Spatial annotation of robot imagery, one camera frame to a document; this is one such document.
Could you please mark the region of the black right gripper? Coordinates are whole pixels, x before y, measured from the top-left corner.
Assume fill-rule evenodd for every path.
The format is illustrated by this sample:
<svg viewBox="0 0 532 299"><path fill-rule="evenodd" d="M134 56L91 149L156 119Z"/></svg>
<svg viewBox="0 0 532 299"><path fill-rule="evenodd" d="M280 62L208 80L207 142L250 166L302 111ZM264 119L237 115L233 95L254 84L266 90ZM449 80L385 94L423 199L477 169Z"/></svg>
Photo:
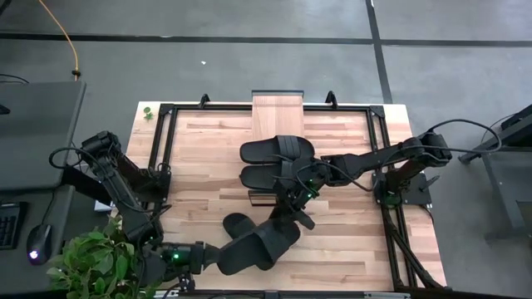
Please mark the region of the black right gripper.
<svg viewBox="0 0 532 299"><path fill-rule="evenodd" d="M325 164L319 161L282 162L282 204L275 205L269 218L290 218L291 210L297 210L293 219L313 230L315 222L300 209L320 195L327 172Z"/></svg>

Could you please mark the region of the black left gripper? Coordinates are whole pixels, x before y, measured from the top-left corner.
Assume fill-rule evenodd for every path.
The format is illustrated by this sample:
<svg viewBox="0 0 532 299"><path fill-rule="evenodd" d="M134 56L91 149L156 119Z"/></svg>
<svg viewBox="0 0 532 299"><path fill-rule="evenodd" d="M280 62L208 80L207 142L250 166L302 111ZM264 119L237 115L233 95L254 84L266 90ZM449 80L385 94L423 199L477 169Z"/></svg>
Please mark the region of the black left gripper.
<svg viewBox="0 0 532 299"><path fill-rule="evenodd" d="M184 245L184 263L191 271L202 271L204 262L204 243ZM231 248L217 248L216 246L205 244L205 266L216 264L221 268L231 268L233 263L233 252Z"/></svg>

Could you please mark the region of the black foam slide sandal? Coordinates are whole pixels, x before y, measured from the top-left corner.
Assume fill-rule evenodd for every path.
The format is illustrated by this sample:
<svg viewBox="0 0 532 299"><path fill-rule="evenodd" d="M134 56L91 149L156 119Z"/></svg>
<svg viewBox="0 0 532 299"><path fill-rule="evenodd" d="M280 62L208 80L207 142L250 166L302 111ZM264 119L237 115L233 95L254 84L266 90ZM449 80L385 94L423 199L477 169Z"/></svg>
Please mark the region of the black foam slide sandal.
<svg viewBox="0 0 532 299"><path fill-rule="evenodd" d="M237 239L255 233L257 225L245 214L231 213L224 217L223 227L232 239Z"/></svg>
<svg viewBox="0 0 532 299"><path fill-rule="evenodd" d="M291 184L294 181L289 165L284 162L245 166L239 178L243 186L256 190L274 190L277 184Z"/></svg>
<svg viewBox="0 0 532 299"><path fill-rule="evenodd" d="M315 149L312 143L303 137L276 135L271 139L242 144L239 155L247 164L276 164L281 160L312 158Z"/></svg>
<svg viewBox="0 0 532 299"><path fill-rule="evenodd" d="M219 270L227 276L256 266L263 271L272 268L300 238L301 233L295 222L270 219L257 225L255 233L232 239L223 248L231 248L233 263L231 268Z"/></svg>

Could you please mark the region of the green potted plant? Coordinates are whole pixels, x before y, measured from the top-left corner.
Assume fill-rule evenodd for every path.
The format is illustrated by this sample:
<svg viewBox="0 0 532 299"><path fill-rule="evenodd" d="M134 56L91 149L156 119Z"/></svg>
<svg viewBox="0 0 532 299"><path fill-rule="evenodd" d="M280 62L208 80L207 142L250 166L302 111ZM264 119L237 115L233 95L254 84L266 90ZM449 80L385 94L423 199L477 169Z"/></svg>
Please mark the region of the green potted plant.
<svg viewBox="0 0 532 299"><path fill-rule="evenodd" d="M161 280L142 286L135 272L137 250L126 239L121 216L110 217L104 228L95 227L63 246L48 261L52 290L66 299L153 299Z"/></svg>

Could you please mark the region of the black computer mouse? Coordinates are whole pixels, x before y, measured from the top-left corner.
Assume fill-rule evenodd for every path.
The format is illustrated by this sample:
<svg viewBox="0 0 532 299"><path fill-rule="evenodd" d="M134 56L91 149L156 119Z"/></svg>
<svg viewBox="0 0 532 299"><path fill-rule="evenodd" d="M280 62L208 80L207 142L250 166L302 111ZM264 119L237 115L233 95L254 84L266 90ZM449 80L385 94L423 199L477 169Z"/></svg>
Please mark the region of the black computer mouse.
<svg viewBox="0 0 532 299"><path fill-rule="evenodd" d="M27 237L27 258L33 266L45 264L52 255L52 226L40 224Z"/></svg>

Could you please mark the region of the dark grey desk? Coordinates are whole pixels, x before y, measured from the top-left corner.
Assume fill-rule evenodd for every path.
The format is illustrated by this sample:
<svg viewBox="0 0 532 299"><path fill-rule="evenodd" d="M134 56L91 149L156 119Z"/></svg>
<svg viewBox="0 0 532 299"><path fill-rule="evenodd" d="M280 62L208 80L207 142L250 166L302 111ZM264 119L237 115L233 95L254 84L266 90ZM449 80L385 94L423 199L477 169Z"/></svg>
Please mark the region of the dark grey desk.
<svg viewBox="0 0 532 299"><path fill-rule="evenodd" d="M0 296L44 292L49 286L49 266L32 265L27 256L27 239L31 230L43 223L51 226L51 255L62 249L67 215L74 198L75 188L39 190L25 194L2 194L2 204L26 204L26 214L17 230L17 247L0 250Z"/></svg>

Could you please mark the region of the black keyboard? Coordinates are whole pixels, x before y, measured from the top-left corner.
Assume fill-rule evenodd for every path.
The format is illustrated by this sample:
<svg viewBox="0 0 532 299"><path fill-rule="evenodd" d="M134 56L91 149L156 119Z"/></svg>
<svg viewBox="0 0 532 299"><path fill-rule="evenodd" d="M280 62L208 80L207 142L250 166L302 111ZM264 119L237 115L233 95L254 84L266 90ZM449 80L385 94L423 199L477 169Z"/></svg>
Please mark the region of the black keyboard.
<svg viewBox="0 0 532 299"><path fill-rule="evenodd" d="M27 202L0 204L0 251L17 247L27 206Z"/></svg>

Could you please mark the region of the dark grey side table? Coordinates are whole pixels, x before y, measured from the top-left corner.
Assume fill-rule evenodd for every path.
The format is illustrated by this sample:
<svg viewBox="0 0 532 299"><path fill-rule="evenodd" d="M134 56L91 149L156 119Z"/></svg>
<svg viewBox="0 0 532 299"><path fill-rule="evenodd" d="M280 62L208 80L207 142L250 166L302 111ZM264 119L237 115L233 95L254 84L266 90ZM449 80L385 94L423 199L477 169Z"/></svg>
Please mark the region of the dark grey side table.
<svg viewBox="0 0 532 299"><path fill-rule="evenodd" d="M482 159L494 195L502 202L508 224L485 235L499 241L532 238L532 104L500 123L501 148L491 154L463 154L462 164Z"/></svg>

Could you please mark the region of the dark grey desk panel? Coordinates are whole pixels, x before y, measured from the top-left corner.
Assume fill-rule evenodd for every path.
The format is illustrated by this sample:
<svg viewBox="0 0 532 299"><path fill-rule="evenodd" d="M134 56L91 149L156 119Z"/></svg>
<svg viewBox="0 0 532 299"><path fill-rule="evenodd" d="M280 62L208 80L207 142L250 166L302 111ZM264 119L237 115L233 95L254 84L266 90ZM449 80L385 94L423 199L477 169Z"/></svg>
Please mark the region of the dark grey desk panel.
<svg viewBox="0 0 532 299"><path fill-rule="evenodd" d="M50 189L62 171L49 164L52 151L71 144L86 83L1 85L0 191Z"/></svg>

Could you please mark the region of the wooden shelf with black frame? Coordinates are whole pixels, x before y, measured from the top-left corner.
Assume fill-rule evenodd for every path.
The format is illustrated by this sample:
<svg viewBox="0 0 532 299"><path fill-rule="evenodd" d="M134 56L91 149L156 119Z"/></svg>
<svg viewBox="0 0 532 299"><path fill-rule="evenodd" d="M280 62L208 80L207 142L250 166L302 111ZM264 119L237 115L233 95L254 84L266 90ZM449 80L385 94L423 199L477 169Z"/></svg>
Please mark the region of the wooden shelf with black frame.
<svg viewBox="0 0 532 299"><path fill-rule="evenodd" d="M276 135L304 137L303 95L297 92L253 91L251 139L271 139Z"/></svg>

